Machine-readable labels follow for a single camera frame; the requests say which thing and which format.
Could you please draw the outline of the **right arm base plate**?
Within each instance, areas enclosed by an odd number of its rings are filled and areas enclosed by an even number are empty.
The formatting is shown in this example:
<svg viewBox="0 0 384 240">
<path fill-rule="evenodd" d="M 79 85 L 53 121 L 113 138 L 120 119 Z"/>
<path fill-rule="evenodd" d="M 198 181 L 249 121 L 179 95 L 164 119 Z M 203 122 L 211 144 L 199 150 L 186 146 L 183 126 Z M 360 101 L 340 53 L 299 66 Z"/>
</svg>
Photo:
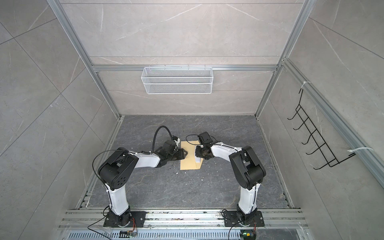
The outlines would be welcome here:
<svg viewBox="0 0 384 240">
<path fill-rule="evenodd" d="M 264 227 L 264 217 L 261 211 L 253 211 L 245 215 L 241 211 L 222 210 L 221 215 L 226 227 Z"/>
</svg>

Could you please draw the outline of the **tan paper envelope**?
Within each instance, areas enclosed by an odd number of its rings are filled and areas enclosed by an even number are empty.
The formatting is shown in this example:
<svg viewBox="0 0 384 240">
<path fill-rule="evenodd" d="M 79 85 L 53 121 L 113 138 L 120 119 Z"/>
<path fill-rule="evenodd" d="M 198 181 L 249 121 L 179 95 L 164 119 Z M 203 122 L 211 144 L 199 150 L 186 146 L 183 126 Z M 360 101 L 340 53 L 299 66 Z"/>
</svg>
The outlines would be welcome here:
<svg viewBox="0 0 384 240">
<path fill-rule="evenodd" d="M 203 162 L 195 162 L 195 149 L 198 145 L 200 145 L 199 141 L 181 142 L 181 148 L 188 152 L 186 158 L 180 161 L 181 170 L 199 170 L 201 168 Z"/>
</svg>

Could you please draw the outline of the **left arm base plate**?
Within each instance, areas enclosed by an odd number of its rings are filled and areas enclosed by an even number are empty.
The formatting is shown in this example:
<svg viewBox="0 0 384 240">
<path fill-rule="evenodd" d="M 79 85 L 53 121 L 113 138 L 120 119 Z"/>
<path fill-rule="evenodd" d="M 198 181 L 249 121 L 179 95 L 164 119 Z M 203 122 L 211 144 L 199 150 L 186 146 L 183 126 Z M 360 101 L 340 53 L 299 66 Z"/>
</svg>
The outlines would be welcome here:
<svg viewBox="0 0 384 240">
<path fill-rule="evenodd" d="M 139 211 L 123 213 L 121 216 L 118 216 L 114 212 L 109 211 L 103 227 L 132 228 L 135 224 L 136 227 L 142 228 L 144 226 L 146 214 L 147 213 L 144 211 Z"/>
</svg>

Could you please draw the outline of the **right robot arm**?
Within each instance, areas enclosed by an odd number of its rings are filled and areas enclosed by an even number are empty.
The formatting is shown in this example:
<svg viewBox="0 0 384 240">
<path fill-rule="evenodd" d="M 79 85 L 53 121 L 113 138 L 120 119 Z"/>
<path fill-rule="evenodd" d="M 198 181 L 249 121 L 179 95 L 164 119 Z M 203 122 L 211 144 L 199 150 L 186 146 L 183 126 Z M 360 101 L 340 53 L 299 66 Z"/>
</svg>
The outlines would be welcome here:
<svg viewBox="0 0 384 240">
<path fill-rule="evenodd" d="M 195 156 L 209 160 L 221 158 L 231 163 L 235 178 L 241 186 L 240 200 L 237 205 L 237 223 L 249 225 L 257 217 L 257 194 L 266 170 L 250 146 L 237 148 L 216 141 L 207 132 L 198 135 L 199 144 Z"/>
</svg>

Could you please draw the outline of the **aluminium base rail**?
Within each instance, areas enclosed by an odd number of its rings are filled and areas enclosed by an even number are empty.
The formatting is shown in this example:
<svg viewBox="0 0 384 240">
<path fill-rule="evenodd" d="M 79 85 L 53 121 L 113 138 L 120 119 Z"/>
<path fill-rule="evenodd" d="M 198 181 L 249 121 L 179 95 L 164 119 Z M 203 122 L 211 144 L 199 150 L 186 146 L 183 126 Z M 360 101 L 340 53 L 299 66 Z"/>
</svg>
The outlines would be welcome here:
<svg viewBox="0 0 384 240">
<path fill-rule="evenodd" d="M 139 230 L 186 229 L 308 229 L 300 209 L 261 209 L 256 220 L 237 224 L 235 214 L 221 210 L 132 210 Z"/>
</svg>

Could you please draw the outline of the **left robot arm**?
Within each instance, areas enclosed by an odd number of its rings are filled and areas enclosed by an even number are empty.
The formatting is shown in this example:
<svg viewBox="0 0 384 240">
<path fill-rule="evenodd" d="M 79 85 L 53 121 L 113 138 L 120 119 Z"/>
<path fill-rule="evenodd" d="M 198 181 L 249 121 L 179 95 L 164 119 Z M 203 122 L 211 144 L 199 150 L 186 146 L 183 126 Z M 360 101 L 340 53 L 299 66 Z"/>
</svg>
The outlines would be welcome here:
<svg viewBox="0 0 384 240">
<path fill-rule="evenodd" d="M 134 169 L 160 168 L 170 161 L 181 161 L 188 151 L 178 140 L 167 140 L 162 147 L 150 152 L 131 152 L 121 147 L 115 150 L 99 167 L 97 175 L 107 189 L 109 213 L 107 218 L 116 226 L 126 227 L 132 221 L 127 200 L 126 183 Z"/>
</svg>

